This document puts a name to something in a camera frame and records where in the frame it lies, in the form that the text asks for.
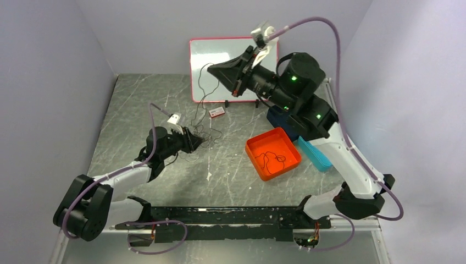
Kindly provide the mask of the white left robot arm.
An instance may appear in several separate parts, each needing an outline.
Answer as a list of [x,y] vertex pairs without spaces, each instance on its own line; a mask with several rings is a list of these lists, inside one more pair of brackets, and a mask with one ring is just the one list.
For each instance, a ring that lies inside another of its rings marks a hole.
[[159,176],[167,158],[179,152],[192,153],[203,142],[187,127],[180,131],[167,131],[162,126],[151,129],[146,145],[127,166],[96,177],[78,175],[59,204],[53,224],[69,238],[84,241],[92,241],[102,230],[119,224],[148,227],[152,221],[151,204],[127,192]]

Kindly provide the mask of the dark navy plastic tray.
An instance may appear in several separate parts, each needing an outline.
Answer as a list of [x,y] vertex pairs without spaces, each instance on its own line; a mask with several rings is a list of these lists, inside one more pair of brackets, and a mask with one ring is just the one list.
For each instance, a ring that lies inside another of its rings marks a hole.
[[267,111],[266,118],[274,128],[282,128],[289,139],[294,142],[299,138],[299,135],[287,124],[288,116],[288,113],[284,112],[280,107],[272,106],[271,109]]

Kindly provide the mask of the orange plastic tray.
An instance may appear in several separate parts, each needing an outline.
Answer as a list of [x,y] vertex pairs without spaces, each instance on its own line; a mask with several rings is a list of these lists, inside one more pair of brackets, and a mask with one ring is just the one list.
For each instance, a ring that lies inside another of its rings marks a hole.
[[297,168],[302,161],[300,153],[280,127],[248,139],[245,151],[264,182]]

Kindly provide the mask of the light blue plastic tray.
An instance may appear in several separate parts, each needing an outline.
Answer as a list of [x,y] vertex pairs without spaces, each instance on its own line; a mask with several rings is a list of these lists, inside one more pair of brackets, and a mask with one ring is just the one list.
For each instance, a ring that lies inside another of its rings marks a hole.
[[315,146],[310,142],[305,141],[302,137],[298,138],[298,146],[318,171],[326,172],[332,167],[330,160]]

